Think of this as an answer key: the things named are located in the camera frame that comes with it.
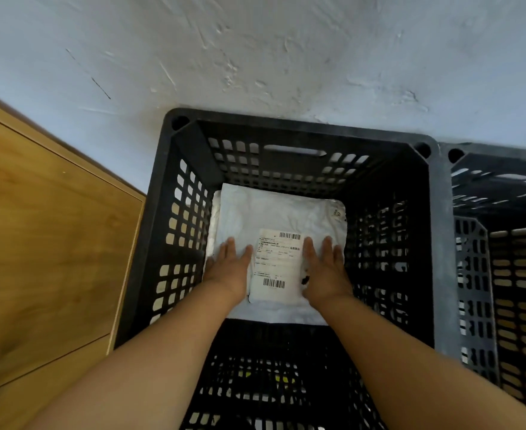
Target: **package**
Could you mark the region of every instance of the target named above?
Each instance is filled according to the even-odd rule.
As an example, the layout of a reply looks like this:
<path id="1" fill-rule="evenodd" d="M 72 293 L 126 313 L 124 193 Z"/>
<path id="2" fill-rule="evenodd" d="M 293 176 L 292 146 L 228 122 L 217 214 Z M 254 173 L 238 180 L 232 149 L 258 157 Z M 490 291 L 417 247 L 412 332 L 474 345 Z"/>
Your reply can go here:
<path id="1" fill-rule="evenodd" d="M 302 243 L 311 237 L 315 250 L 326 236 L 344 247 L 347 222 L 344 205 L 333 199 L 314 199 L 224 184 L 214 195 L 207 255 L 228 237 L 238 251 L 253 245 L 247 272 L 247 297 L 229 318 L 267 323 L 326 324 L 302 296 L 306 268 Z"/>

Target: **forearm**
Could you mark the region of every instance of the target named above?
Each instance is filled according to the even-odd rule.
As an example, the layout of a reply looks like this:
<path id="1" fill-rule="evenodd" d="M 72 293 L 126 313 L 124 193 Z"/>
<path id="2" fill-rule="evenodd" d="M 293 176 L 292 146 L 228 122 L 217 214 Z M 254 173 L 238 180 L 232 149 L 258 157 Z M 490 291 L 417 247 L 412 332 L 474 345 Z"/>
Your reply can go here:
<path id="1" fill-rule="evenodd" d="M 391 430 L 526 429 L 526 407 L 352 296 L 320 308 Z"/>
<path id="2" fill-rule="evenodd" d="M 31 429 L 176 429 L 231 310 L 205 282 L 52 403 Z"/>

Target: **person's left hand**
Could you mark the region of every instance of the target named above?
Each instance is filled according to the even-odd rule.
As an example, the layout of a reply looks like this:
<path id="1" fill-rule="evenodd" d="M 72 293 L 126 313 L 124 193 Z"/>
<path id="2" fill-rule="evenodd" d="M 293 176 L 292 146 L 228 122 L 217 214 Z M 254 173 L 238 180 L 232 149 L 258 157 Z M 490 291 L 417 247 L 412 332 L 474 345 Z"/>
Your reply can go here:
<path id="1" fill-rule="evenodd" d="M 230 303 L 235 306 L 247 294 L 247 267 L 253 255 L 253 246 L 245 248 L 245 253 L 237 257 L 235 239 L 230 237 L 219 247 L 217 260 L 209 257 L 205 264 L 204 282 L 212 282 L 229 296 Z"/>

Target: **person's left arm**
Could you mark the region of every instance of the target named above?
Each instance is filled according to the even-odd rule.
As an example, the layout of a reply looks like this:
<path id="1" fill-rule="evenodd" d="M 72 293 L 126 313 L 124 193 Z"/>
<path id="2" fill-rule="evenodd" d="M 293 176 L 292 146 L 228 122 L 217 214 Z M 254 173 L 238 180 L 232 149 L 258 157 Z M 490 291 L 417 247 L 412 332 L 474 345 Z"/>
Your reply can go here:
<path id="1" fill-rule="evenodd" d="M 36 429 L 177 429 L 219 326 L 246 293 L 247 267 L 229 238 L 203 282 L 172 311 L 91 369 L 30 422 Z"/>

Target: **hand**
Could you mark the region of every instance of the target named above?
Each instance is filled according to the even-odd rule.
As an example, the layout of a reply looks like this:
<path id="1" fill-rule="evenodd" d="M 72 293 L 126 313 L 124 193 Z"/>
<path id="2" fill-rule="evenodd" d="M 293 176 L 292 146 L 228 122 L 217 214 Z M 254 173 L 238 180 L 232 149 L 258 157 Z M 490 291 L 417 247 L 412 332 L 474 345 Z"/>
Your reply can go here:
<path id="1" fill-rule="evenodd" d="M 241 302 L 247 294 L 247 267 L 253 255 L 253 246 L 245 248 L 238 258 L 235 253 L 235 239 L 230 237 L 219 247 L 217 260 L 209 257 L 205 264 L 204 282 L 212 282 L 229 296 L 231 308 Z"/>
<path id="2" fill-rule="evenodd" d="M 334 297 L 353 296 L 353 286 L 344 269 L 343 250 L 339 245 L 333 251 L 332 238 L 326 237 L 321 248 L 321 259 L 317 257 L 313 240 L 305 238 L 302 255 L 309 263 L 309 282 L 302 295 L 310 305 L 321 311 L 322 305 Z"/>

